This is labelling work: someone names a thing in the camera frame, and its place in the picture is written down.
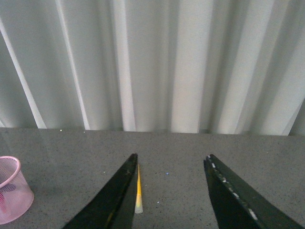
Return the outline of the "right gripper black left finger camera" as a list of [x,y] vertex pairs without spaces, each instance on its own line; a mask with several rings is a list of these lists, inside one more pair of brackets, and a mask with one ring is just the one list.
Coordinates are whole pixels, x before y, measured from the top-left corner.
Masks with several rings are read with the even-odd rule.
[[65,229],[130,229],[135,212],[138,155],[131,154]]

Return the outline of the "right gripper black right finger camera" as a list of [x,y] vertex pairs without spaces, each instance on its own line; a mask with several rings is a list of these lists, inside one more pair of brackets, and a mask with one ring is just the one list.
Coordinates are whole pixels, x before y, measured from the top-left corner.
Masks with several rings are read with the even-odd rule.
[[215,155],[203,161],[210,201],[221,229],[300,229]]

